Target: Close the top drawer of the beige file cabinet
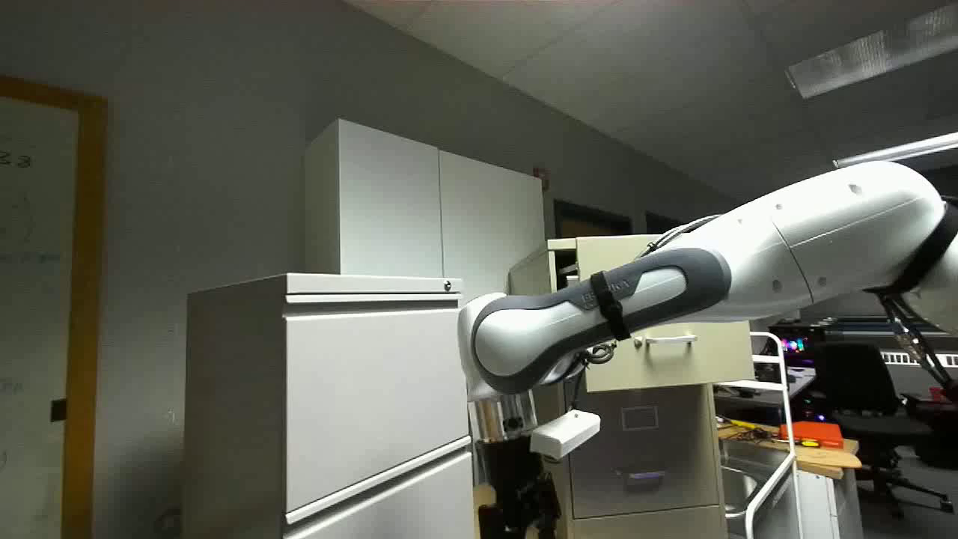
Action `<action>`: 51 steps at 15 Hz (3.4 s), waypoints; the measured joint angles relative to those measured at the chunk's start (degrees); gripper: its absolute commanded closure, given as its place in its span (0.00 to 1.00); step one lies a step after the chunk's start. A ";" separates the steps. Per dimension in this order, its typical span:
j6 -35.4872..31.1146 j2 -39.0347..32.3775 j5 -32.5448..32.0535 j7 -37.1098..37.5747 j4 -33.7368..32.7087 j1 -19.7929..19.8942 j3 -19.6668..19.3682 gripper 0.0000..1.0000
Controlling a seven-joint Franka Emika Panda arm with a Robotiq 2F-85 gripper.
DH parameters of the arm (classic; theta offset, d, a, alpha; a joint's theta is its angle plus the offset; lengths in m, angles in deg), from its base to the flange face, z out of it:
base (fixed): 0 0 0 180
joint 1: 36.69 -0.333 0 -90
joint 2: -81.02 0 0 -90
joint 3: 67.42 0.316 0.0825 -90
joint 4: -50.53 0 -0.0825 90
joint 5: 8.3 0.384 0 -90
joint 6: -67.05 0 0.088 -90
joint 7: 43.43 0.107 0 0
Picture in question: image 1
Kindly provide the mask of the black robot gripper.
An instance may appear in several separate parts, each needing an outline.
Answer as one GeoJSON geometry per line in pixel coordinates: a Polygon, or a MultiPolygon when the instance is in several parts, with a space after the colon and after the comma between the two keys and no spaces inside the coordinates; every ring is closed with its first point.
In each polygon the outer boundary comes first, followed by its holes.
{"type": "Polygon", "coordinates": [[[483,539],[555,539],[561,504],[531,441],[485,444],[483,453],[495,489],[495,504],[483,508],[483,539]]]}

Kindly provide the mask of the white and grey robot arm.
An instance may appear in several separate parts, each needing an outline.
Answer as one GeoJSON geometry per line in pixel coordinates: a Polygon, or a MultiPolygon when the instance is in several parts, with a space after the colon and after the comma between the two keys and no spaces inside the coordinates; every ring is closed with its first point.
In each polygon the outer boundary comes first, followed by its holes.
{"type": "Polygon", "coordinates": [[[516,411],[639,330],[747,324],[854,291],[877,297],[905,333],[955,326],[955,203],[907,166],[800,181],[546,297],[485,294],[459,315],[462,369],[471,401],[510,417],[480,437],[480,453],[537,477],[592,441],[603,419],[586,411],[552,423],[516,411]]]}

